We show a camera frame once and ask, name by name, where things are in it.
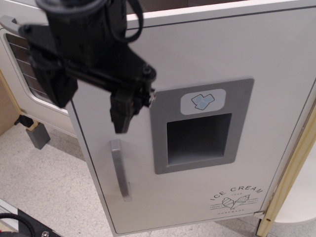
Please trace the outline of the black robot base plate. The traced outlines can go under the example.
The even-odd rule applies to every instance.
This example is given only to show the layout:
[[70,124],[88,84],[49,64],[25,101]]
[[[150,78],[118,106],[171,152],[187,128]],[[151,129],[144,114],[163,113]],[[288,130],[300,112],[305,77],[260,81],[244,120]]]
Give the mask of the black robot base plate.
[[59,233],[25,212],[0,208],[0,221],[13,230],[0,230],[1,237],[61,237]]

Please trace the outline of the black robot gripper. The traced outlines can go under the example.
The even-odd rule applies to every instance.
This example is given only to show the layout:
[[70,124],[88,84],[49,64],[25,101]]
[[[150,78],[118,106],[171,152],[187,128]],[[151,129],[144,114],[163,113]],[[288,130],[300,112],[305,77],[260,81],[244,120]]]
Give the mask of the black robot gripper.
[[134,115],[152,102],[155,70],[135,54],[144,18],[136,0],[39,0],[47,25],[19,28],[30,46],[30,64],[49,99],[63,108],[77,80],[111,92],[116,134],[128,132]]

